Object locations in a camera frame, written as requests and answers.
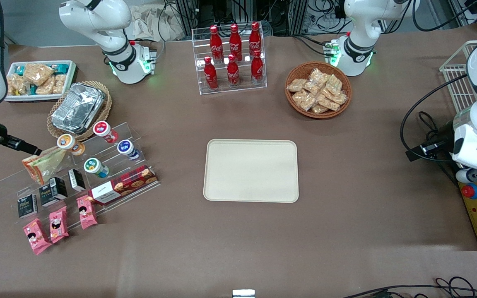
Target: coca-cola bottle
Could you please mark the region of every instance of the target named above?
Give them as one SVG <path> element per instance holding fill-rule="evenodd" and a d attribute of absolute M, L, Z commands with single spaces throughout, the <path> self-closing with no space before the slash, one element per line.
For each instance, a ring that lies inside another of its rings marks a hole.
<path fill-rule="evenodd" d="M 235 62 L 235 55 L 232 53 L 227 56 L 229 64 L 227 64 L 227 80 L 229 87 L 235 89 L 240 84 L 239 66 Z"/>
<path fill-rule="evenodd" d="M 210 27 L 210 31 L 211 39 L 209 41 L 209 45 L 211 47 L 214 64 L 222 64 L 224 63 L 224 51 L 222 50 L 222 39 L 220 39 L 220 36 L 218 36 L 218 27 L 216 25 L 212 25 Z"/>
<path fill-rule="evenodd" d="M 237 61 L 242 61 L 242 40 L 239 35 L 239 25 L 231 25 L 231 36 L 229 37 L 229 50 Z"/>
<path fill-rule="evenodd" d="M 261 49 L 261 34 L 259 34 L 259 22 L 251 23 L 250 34 L 250 59 L 253 57 L 255 50 Z"/>
<path fill-rule="evenodd" d="M 211 57 L 206 56 L 204 57 L 204 61 L 206 65 L 204 66 L 204 73 L 206 76 L 207 87 L 210 91 L 214 91 L 218 89 L 218 78 L 216 77 L 216 69 L 214 69 L 214 65 L 211 64 Z"/>
<path fill-rule="evenodd" d="M 263 61 L 261 60 L 261 51 L 253 52 L 253 60 L 251 61 L 251 83 L 260 85 L 263 82 Z"/>

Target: acrylic display shelf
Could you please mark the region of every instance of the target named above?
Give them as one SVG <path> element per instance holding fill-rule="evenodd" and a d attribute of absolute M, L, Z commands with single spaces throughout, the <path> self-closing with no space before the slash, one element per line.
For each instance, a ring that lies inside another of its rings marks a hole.
<path fill-rule="evenodd" d="M 259 33 L 261 35 L 261 59 L 263 60 L 263 82 L 260 85 L 254 85 L 251 82 L 251 59 L 250 59 L 250 46 L 249 38 L 251 33 L 251 23 L 241 23 L 238 25 L 238 33 L 242 40 L 242 61 L 237 62 L 238 71 L 240 74 L 240 84 L 234 88 L 229 87 L 227 81 L 227 64 L 229 59 L 227 55 L 230 54 L 229 51 L 229 36 L 231 34 L 231 25 L 222 25 L 218 27 L 218 34 L 222 39 L 222 49 L 224 51 L 224 63 L 223 64 L 214 64 L 216 68 L 216 75 L 218 77 L 218 89 L 211 91 L 207 86 L 204 74 L 204 57 L 210 56 L 211 47 L 210 47 L 210 29 L 209 28 L 198 28 L 193 29 L 193 51 L 195 53 L 195 68 L 196 75 L 198 77 L 198 88 L 200 94 L 210 94 L 218 92 L 229 92 L 229 91 L 240 91 L 247 89 L 257 89 L 257 88 L 266 88 L 267 86 L 267 73 L 266 73 L 266 55 L 265 55 L 265 38 L 263 34 L 262 23 L 259 25 Z"/>
<path fill-rule="evenodd" d="M 60 163 L 57 174 L 55 177 L 59 177 L 64 180 L 67 188 L 67 198 L 63 199 L 55 204 L 47 207 L 40 205 L 40 193 L 39 189 L 41 185 L 32 180 L 29 173 L 26 170 L 17 172 L 5 179 L 0 180 L 0 212 L 2 218 L 8 219 L 9 222 L 16 225 L 16 228 L 21 230 L 23 226 L 27 225 L 34 219 L 40 219 L 42 222 L 43 231 L 49 233 L 49 213 L 58 210 L 64 205 L 67 206 L 67 227 L 68 230 L 72 230 L 80 226 L 80 217 L 78 215 L 78 207 L 76 199 L 87 194 L 87 191 L 108 182 L 109 180 L 119 177 L 121 174 L 134 170 L 135 168 L 143 165 L 147 165 L 151 170 L 151 166 L 148 160 L 144 157 L 144 152 L 139 144 L 140 137 L 134 131 L 131 130 L 127 123 L 123 123 L 116 127 L 113 127 L 119 134 L 118 140 L 114 144 L 107 143 L 103 138 L 95 136 L 83 142 L 86 146 L 84 153 L 80 156 L 73 156 L 68 152 L 64 160 Z M 140 151 L 140 158 L 130 161 L 125 155 L 119 154 L 117 151 L 117 144 L 123 139 L 129 139 Z M 94 174 L 89 174 L 84 171 L 84 163 L 88 158 L 95 157 L 99 159 L 103 164 L 110 168 L 110 173 L 106 178 L 99 178 Z M 71 187 L 71 183 L 68 177 L 68 171 L 75 168 L 81 172 L 86 190 L 77 192 Z M 118 200 L 108 205 L 94 204 L 95 213 L 97 216 L 117 208 L 126 202 L 131 201 L 140 194 L 153 189 L 159 185 L 159 180 L 148 185 L 144 185 L 142 188 L 135 190 L 134 192 L 119 198 Z M 28 196 L 29 194 L 36 194 L 36 201 L 38 205 L 38 213 L 27 216 L 23 219 L 18 217 L 17 213 L 17 199 Z"/>

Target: pink snack bag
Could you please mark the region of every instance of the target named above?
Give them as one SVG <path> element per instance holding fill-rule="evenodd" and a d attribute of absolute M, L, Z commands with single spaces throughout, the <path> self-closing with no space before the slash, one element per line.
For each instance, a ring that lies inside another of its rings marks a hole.
<path fill-rule="evenodd" d="M 51 242 L 53 244 L 60 241 L 63 237 L 69 236 L 67 232 L 66 208 L 66 206 L 61 207 L 49 214 L 49 224 L 51 225 L 49 229 L 51 230 Z"/>
<path fill-rule="evenodd" d="M 29 244 L 32 251 L 38 256 L 42 251 L 52 244 L 47 241 L 44 232 L 41 230 L 41 222 L 39 219 L 35 219 L 28 225 L 23 227 L 23 232 L 29 238 Z"/>
<path fill-rule="evenodd" d="M 82 229 L 98 224 L 95 208 L 93 207 L 93 198 L 85 195 L 76 200 L 78 204 L 78 214 L 80 215 L 80 224 Z"/>

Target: wicker basket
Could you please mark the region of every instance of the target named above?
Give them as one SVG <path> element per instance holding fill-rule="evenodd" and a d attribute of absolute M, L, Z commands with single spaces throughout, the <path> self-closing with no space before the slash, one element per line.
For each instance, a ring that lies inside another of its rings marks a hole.
<path fill-rule="evenodd" d="M 110 92 L 108 91 L 108 88 L 106 88 L 106 86 L 104 86 L 103 84 L 99 82 L 95 82 L 95 81 L 83 81 L 82 84 L 86 84 L 88 86 L 100 89 L 104 92 L 104 94 L 106 94 L 106 101 L 102 103 L 102 108 L 99 111 L 99 115 L 95 119 L 95 123 L 97 123 L 98 121 L 106 121 L 106 119 L 108 119 L 108 115 L 110 115 L 110 110 L 111 110 L 111 96 L 110 96 Z M 60 105 L 66 98 L 66 94 L 64 94 L 64 96 L 62 96 L 62 98 L 60 98 L 56 102 L 55 106 L 51 109 L 51 112 L 49 112 L 49 115 L 47 116 L 47 130 L 49 130 L 49 132 L 51 132 L 51 134 L 55 138 L 58 138 L 59 136 L 63 134 L 71 134 L 72 136 L 75 137 L 76 141 L 79 141 L 79 142 L 85 141 L 93 136 L 93 126 L 95 123 L 91 125 L 89 129 L 86 130 L 81 135 L 76 135 L 71 132 L 67 132 L 65 130 L 60 130 L 59 128 L 56 128 L 53 125 L 53 118 L 52 118 L 53 113 L 55 112 L 56 109 L 58 109 L 58 107 L 60 107 Z"/>
<path fill-rule="evenodd" d="M 321 70 L 323 73 L 326 74 L 334 74 L 341 82 L 342 82 L 342 91 L 343 93 L 346 94 L 347 96 L 347 101 L 340 107 L 339 110 L 337 111 L 326 111 L 325 113 L 321 114 L 314 114 L 307 112 L 297 106 L 295 101 L 292 99 L 292 93 L 286 89 L 286 86 L 290 85 L 294 79 L 308 79 L 308 76 L 310 73 L 312 73 L 312 69 L 318 68 L 318 70 Z M 286 84 L 284 85 L 284 94 L 286 94 L 286 99 L 290 103 L 290 105 L 296 109 L 299 113 L 306 115 L 311 118 L 316 118 L 316 119 L 326 119 L 330 117 L 335 117 L 339 113 L 342 113 L 349 103 L 351 102 L 352 98 L 352 88 L 351 88 L 351 83 L 347 76 L 339 69 L 337 69 L 334 66 L 331 66 L 328 63 L 325 62 L 319 62 L 319 61 L 309 61 L 305 62 L 303 64 L 300 64 L 296 66 L 293 70 L 290 71 L 288 74 L 288 77 L 286 77 Z"/>

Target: brown tablecloth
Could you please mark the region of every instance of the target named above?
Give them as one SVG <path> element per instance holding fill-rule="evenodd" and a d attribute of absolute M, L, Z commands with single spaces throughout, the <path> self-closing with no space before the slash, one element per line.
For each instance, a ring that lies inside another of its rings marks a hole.
<path fill-rule="evenodd" d="M 371 66 L 350 79 L 352 103 L 330 120 L 303 117 L 286 101 L 288 72 L 320 59 L 292 38 L 266 39 L 267 89 L 213 96 L 199 96 L 190 42 L 168 43 L 157 73 L 137 85 L 120 83 L 95 46 L 11 47 L 12 62 L 70 59 L 78 81 L 104 83 L 114 100 L 108 121 L 142 135 L 162 185 L 40 256 L 0 218 L 0 297 L 207 298 L 236 288 L 260 298 L 341 297 L 454 275 L 477 287 L 477 244 L 457 189 L 435 164 L 410 163 L 399 141 L 407 109 L 443 82 L 438 67 L 473 39 L 477 26 L 381 36 Z M 52 106 L 3 103 L 0 122 L 45 149 L 55 143 L 46 129 Z M 454 115 L 446 90 L 420 108 L 440 125 Z M 413 115 L 409 144 L 425 132 Z M 205 200 L 213 138 L 294 141 L 299 200 Z M 0 179 L 26 156 L 0 147 Z"/>

